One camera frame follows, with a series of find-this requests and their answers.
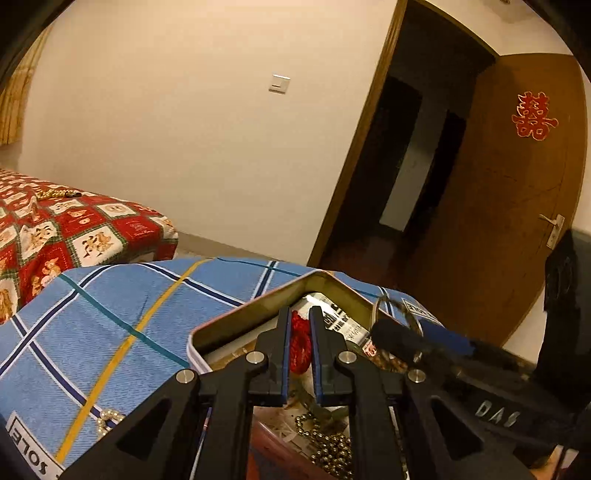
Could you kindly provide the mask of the white printed paper leaflet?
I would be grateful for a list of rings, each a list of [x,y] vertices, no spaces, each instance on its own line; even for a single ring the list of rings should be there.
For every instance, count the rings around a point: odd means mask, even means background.
[[[340,306],[325,296],[325,294],[314,292],[304,295],[293,305],[294,311],[297,311],[304,319],[308,319],[308,311],[311,307],[318,306],[322,309],[324,315],[325,328],[342,334],[346,341],[363,348],[370,341],[370,331],[363,327],[359,322],[353,320]]]

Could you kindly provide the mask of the right beige curtain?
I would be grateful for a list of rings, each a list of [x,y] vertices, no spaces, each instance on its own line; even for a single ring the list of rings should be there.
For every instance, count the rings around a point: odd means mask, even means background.
[[[24,115],[32,79],[51,30],[52,26],[48,26],[41,32],[21,59],[1,93],[0,144],[2,146],[17,143],[22,139]]]

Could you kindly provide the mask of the brown wooden door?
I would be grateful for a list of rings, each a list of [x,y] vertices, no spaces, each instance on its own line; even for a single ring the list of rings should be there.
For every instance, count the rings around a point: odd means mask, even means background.
[[[520,138],[517,95],[544,92],[559,120],[548,137]],[[448,329],[504,344],[544,284],[552,226],[571,221],[586,162],[587,109],[576,59],[500,57],[477,78],[464,139],[401,288]]]

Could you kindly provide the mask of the pink tin box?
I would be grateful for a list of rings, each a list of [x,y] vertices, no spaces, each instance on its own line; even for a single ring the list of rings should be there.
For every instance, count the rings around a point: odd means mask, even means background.
[[[259,334],[252,352],[201,376],[200,395],[211,407],[198,479],[243,479],[249,455],[252,410],[287,403],[290,377],[290,306],[308,292],[322,292],[353,320],[369,326],[372,305],[335,276],[322,271],[304,275],[240,306],[197,330],[193,349],[204,350],[240,324],[276,318],[276,327]],[[352,420],[353,478],[402,479],[401,449],[391,415],[404,379],[380,370],[349,351],[339,332],[325,327],[321,308],[311,322],[311,366],[315,397],[322,406],[346,406]]]

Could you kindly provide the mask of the blue plaid towel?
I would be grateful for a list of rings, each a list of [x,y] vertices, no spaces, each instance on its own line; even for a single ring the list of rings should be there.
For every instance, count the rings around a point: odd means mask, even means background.
[[[49,273],[19,306],[1,283],[1,475],[56,479],[189,361],[190,331],[308,273],[276,260],[185,258]]]

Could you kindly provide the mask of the red double happiness decal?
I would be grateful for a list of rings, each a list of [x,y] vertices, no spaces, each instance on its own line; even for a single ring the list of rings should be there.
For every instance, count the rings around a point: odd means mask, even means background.
[[[544,141],[551,130],[559,126],[559,120],[550,116],[550,98],[544,92],[525,91],[518,94],[517,99],[516,113],[511,117],[517,135]]]

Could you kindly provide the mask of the gold beads on bed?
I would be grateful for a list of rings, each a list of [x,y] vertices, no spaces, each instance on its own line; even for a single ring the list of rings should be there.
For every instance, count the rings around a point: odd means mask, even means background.
[[[48,189],[37,189],[35,196],[38,200],[46,199],[59,199],[59,198],[78,198],[82,196],[82,193],[75,189],[66,188],[48,188]]]

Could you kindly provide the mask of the red patterned bed quilt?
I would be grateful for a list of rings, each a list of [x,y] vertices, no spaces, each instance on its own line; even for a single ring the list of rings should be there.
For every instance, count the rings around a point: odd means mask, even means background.
[[[66,270],[173,258],[178,233],[165,215],[79,189],[78,198],[38,200],[48,188],[74,189],[1,171],[2,323]]]

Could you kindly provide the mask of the brown door frame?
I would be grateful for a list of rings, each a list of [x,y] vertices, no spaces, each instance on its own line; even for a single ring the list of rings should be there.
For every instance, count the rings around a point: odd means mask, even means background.
[[[490,56],[494,58],[498,56],[497,51],[485,40],[486,29],[477,25],[477,21],[485,17],[484,3],[482,1],[424,1],[422,4],[466,33],[474,42],[484,48]],[[341,174],[339,174],[337,186],[335,186],[331,202],[329,202],[327,214],[318,232],[311,256],[308,258],[308,265],[310,266],[318,266],[321,263],[325,249],[329,245],[332,228],[335,227],[335,222],[338,220],[339,209],[342,208],[342,203],[345,201],[356,165],[358,165],[361,158],[363,144],[367,140],[374,114],[377,111],[380,96],[394,57],[394,48],[399,42],[407,8],[408,3],[406,1],[398,2],[394,8],[377,68],[370,84],[370,90],[363,105],[362,114],[358,126],[356,126],[348,154],[346,154],[345,164],[342,167]]]

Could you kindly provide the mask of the white wall switch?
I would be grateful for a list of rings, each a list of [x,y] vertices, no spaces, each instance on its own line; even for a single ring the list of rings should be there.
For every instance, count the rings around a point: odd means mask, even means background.
[[[271,93],[286,94],[288,86],[290,86],[290,77],[280,74],[271,75],[269,87]]]

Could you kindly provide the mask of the silver bangle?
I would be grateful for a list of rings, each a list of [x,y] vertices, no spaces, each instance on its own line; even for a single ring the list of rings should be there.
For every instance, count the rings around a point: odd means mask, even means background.
[[[370,314],[370,338],[379,352],[392,355],[408,367],[424,357],[425,333],[404,303],[386,294],[378,297]]]

